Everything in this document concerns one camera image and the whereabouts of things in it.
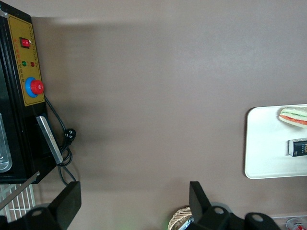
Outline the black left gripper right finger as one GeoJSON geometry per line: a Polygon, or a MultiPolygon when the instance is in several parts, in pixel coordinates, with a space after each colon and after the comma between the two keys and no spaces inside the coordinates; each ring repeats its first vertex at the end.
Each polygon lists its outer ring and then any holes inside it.
{"type": "Polygon", "coordinates": [[[207,198],[201,184],[192,181],[189,184],[189,207],[194,222],[190,230],[226,230],[230,214],[222,206],[213,206],[207,198]]]}

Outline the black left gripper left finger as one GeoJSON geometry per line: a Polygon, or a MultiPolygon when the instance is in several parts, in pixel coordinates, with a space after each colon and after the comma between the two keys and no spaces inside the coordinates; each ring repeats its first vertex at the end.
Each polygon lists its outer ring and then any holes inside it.
{"type": "Polygon", "coordinates": [[[32,209],[24,217],[27,230],[66,230],[81,208],[81,183],[69,183],[47,206],[32,209]]]}

